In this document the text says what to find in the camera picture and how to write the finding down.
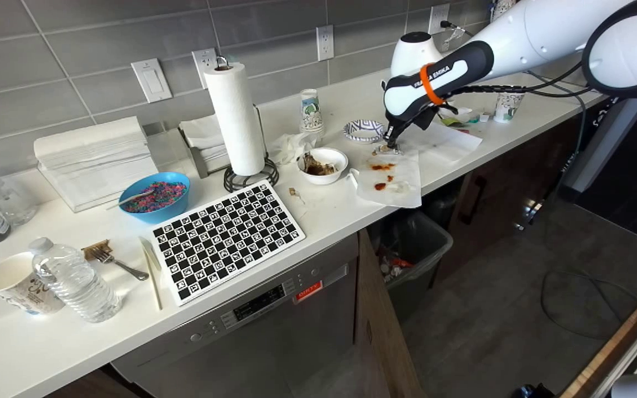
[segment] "geometric pattern tray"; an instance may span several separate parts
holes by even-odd
[[[267,181],[154,230],[180,304],[306,238]]]

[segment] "stainless steel dishwasher panel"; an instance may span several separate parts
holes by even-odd
[[[114,367],[161,398],[292,396],[352,347],[357,252],[357,238],[345,238]]]

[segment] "wall outlet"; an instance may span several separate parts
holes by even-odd
[[[133,62],[146,102],[161,102],[171,97],[171,89],[157,58]]]
[[[450,19],[450,3],[431,7],[431,9],[429,9],[429,29],[427,29],[427,32],[434,36],[434,32],[444,30],[444,29],[441,26],[442,19]]]
[[[335,26],[316,26],[316,58],[329,59],[335,58]]]
[[[202,49],[202,50],[193,50],[190,54],[193,54],[194,70],[200,73],[202,89],[208,89],[203,73],[217,65],[217,50]]]

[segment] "gray tile backsplash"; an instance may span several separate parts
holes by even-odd
[[[138,114],[171,126],[212,112],[190,50],[249,65],[254,102],[390,65],[399,36],[442,0],[0,0],[0,173],[34,165],[36,136]],[[454,2],[481,22],[490,2]],[[335,23],[318,62],[314,29]],[[146,103],[130,62],[159,58],[173,97]]]

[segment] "kitchen counter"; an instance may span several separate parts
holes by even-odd
[[[321,114],[325,121],[325,145],[345,149],[352,158],[370,155],[375,145],[355,144],[340,134],[350,120],[384,121],[381,82],[388,73],[371,73],[358,80],[321,89]],[[598,93],[585,94],[587,103],[595,103]],[[463,103],[495,103],[495,94],[463,97]],[[298,94],[262,103],[267,136],[290,134],[298,124]],[[486,163],[490,158],[534,138],[551,126],[579,112],[576,100],[547,100],[528,94],[513,124],[478,124],[483,144],[463,155],[441,152],[431,147],[421,155],[422,195],[454,181],[455,177]],[[404,138],[418,136],[422,131],[409,128]],[[115,359],[118,356],[171,331],[188,321],[231,301],[239,291],[264,282],[292,265],[339,242],[347,235],[384,219],[396,208],[364,200],[355,195],[347,177],[335,186],[307,186],[290,165],[282,165],[277,191],[301,222],[306,238],[277,257],[229,278],[219,288],[202,294],[197,301],[178,307],[171,284],[161,280],[161,302],[157,307],[150,280],[136,280],[114,265],[103,267],[119,294],[124,307],[107,323],[85,323],[72,310],[62,310],[47,317],[27,315],[25,312],[0,301],[0,396],[44,396],[67,383]],[[193,206],[203,206],[223,197],[221,175],[194,178]],[[68,244],[89,244],[110,238],[118,257],[139,270],[146,267],[139,236],[150,236],[150,226],[123,214],[115,206],[103,206],[74,214],[65,200],[51,198],[41,212],[0,242],[0,258],[23,252],[34,236],[51,236]]]

